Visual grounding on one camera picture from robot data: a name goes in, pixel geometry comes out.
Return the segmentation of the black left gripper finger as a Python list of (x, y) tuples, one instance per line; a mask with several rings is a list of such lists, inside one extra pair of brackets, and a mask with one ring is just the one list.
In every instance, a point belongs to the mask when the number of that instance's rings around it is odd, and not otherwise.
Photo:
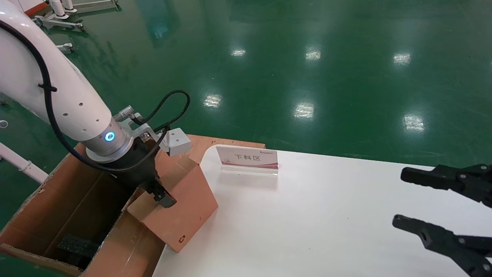
[(151, 186), (148, 193), (152, 194), (154, 201), (163, 208), (171, 208), (177, 203), (177, 200), (162, 185)]

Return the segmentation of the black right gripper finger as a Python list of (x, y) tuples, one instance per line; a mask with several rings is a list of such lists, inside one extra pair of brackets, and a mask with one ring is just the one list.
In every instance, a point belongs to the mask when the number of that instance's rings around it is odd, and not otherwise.
[(477, 164), (466, 168), (437, 165), (431, 171), (406, 167), (401, 171), (401, 180), (438, 190), (451, 190), (492, 207), (491, 165)]
[(453, 260), (470, 277), (490, 277), (492, 239), (475, 235), (456, 235), (441, 226), (403, 215), (395, 215), (392, 226), (417, 235), (425, 249)]

